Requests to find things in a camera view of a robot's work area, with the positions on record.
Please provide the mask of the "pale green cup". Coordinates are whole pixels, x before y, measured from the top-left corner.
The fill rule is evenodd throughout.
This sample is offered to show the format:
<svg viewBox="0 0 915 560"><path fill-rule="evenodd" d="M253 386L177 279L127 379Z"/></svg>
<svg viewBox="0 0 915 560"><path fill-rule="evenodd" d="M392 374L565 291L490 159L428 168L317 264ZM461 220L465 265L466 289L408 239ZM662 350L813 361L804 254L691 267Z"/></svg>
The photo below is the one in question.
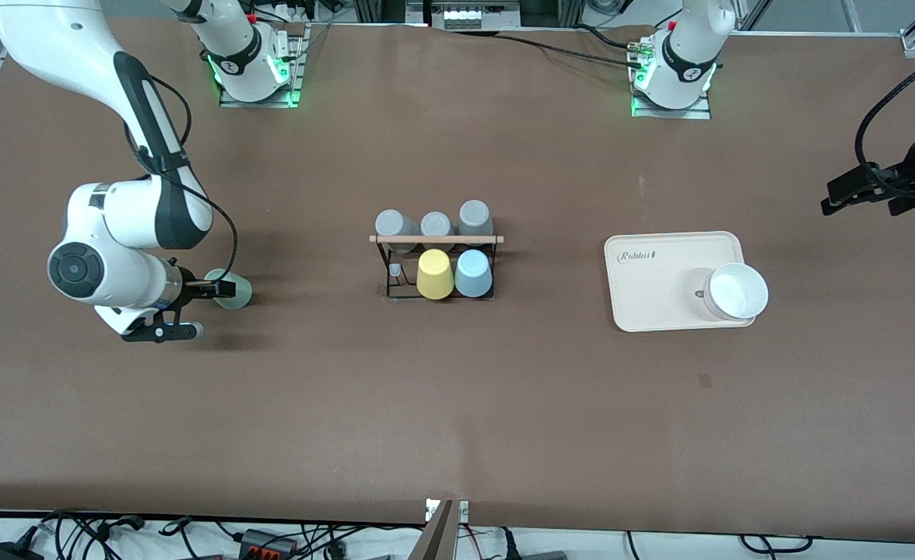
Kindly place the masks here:
<svg viewBox="0 0 915 560"><path fill-rule="evenodd" d="M251 301L252 290L251 283L247 278L237 275L237 273L227 272L226 275L223 275L224 270L222 268L209 270L208 273L205 273L206 280L216 280L222 279L226 282L234 284L236 287L236 292L234 292L233 297L215 297L212 301L215 301L219 307L222 307L226 310L240 310L243 309L249 301Z"/></svg>

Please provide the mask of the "light blue cup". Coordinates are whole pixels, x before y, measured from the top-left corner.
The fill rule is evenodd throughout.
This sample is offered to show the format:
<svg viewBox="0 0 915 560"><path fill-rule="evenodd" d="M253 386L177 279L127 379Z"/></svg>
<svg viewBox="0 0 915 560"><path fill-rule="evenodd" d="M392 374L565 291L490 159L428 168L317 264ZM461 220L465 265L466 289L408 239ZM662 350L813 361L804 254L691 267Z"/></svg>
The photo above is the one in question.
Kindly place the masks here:
<svg viewBox="0 0 915 560"><path fill-rule="evenodd" d="M493 287L493 271L486 253L466 250L457 259L454 273L457 293L468 298L486 296Z"/></svg>

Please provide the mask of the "white bowl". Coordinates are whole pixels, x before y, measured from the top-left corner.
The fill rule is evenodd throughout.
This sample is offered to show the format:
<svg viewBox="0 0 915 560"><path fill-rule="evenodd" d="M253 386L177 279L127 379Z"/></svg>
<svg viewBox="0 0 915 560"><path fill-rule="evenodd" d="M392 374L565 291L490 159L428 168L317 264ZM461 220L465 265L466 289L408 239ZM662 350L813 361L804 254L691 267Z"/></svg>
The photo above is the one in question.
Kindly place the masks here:
<svg viewBox="0 0 915 560"><path fill-rule="evenodd" d="M703 301L711 314L727 321L752 321L770 302L770 288L759 271L745 263L718 267L704 285Z"/></svg>

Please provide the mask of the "grey cup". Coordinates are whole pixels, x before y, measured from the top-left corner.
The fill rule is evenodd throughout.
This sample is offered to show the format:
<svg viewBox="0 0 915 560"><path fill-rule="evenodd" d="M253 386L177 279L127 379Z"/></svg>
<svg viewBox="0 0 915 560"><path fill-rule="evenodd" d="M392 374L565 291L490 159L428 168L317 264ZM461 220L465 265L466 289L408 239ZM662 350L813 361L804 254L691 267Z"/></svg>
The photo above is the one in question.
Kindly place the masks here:
<svg viewBox="0 0 915 560"><path fill-rule="evenodd" d="M411 217L397 209L383 210L375 221L376 234L386 236L418 236L421 229ZM393 253L411 253L417 248L417 243L386 243L385 247Z"/></svg>
<svg viewBox="0 0 915 560"><path fill-rule="evenodd" d="M423 237L451 236L455 234L455 231L457 230L451 223L450 217L443 212L428 212L419 223L419 232ZM421 244L426 250L436 249L444 253L454 247L452 243L430 243L425 240Z"/></svg>
<svg viewBox="0 0 915 560"><path fill-rule="evenodd" d="M461 236L493 236L493 217L489 206L478 199L466 201L458 212L457 233Z"/></svg>

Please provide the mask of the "yellow cup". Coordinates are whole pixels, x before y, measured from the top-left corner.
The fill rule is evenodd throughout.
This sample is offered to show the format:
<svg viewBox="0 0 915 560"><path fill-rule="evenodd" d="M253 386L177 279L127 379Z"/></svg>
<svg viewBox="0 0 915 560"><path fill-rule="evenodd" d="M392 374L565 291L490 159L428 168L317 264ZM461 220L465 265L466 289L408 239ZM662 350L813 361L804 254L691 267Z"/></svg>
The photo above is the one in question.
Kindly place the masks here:
<svg viewBox="0 0 915 560"><path fill-rule="evenodd" d="M443 300L454 291L453 266L447 252L429 249L419 255L417 290L429 300Z"/></svg>

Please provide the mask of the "beige rectangular tray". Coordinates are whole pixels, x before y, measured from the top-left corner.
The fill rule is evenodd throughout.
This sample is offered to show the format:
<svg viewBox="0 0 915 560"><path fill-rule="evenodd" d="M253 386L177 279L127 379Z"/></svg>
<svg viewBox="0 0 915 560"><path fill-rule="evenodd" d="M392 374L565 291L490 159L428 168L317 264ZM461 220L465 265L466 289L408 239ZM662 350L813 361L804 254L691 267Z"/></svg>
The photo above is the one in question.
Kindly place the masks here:
<svg viewBox="0 0 915 560"><path fill-rule="evenodd" d="M728 263L745 263L741 241L732 233L611 236L604 255L613 319L625 332L747 327L756 318L727 321L704 305L710 274Z"/></svg>

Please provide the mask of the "black connector with orange levers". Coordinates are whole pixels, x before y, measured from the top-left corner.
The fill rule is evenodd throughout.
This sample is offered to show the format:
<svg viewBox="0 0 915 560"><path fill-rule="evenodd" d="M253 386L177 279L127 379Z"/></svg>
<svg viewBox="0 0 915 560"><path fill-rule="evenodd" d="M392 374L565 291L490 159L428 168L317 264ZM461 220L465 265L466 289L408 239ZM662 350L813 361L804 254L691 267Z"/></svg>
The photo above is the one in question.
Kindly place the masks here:
<svg viewBox="0 0 915 560"><path fill-rule="evenodd" d="M298 543L292 537L247 529L240 539L237 560L293 560Z"/></svg>

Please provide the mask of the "white power strip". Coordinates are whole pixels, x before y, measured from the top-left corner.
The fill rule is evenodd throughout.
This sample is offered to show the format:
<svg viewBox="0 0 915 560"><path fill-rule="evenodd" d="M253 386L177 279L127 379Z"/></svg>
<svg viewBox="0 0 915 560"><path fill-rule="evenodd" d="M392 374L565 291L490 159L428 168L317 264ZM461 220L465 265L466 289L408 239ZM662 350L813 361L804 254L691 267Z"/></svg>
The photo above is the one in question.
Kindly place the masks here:
<svg viewBox="0 0 915 560"><path fill-rule="evenodd" d="M496 31L508 24L508 16L518 15L501 5L444 5L435 10L435 26L450 31Z"/></svg>

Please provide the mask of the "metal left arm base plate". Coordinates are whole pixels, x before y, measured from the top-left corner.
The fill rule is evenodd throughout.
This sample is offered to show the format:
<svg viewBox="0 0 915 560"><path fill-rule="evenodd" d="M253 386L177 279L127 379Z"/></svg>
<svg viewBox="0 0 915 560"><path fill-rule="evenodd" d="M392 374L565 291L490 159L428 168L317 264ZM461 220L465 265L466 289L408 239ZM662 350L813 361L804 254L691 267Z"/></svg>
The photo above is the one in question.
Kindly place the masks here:
<svg viewBox="0 0 915 560"><path fill-rule="evenodd" d="M631 114L709 120L709 89L717 62L712 61L710 66L682 66L681 73L675 73L666 61L659 61L668 35L668 30L657 30L652 36L643 37L639 49L628 54L628 60L636 63L636 68L629 70Z"/></svg>

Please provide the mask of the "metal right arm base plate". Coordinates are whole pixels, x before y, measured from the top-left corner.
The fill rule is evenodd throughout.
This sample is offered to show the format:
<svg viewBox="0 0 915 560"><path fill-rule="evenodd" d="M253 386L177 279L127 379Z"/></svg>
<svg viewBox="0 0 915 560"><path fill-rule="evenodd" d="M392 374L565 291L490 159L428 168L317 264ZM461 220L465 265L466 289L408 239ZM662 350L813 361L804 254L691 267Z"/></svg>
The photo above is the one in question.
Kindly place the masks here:
<svg viewBox="0 0 915 560"><path fill-rule="evenodd" d="M261 86L255 86L254 93L266 93L259 100L240 100L223 88L224 79L215 77L218 85L220 107L267 107L288 109L297 107L303 89L307 53L310 46L312 26L294 25L291 31L286 26L274 27L263 50L263 61L269 64L268 78Z"/></svg>

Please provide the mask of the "brown slanted post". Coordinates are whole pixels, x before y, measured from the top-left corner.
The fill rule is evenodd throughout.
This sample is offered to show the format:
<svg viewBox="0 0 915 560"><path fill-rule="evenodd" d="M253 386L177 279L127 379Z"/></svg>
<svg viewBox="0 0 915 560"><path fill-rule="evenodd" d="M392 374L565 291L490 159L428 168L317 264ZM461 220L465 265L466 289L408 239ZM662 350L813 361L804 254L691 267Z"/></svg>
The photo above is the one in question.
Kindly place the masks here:
<svg viewBox="0 0 915 560"><path fill-rule="evenodd" d="M455 560L458 531L462 525L461 500L437 503L433 515L407 560Z"/></svg>

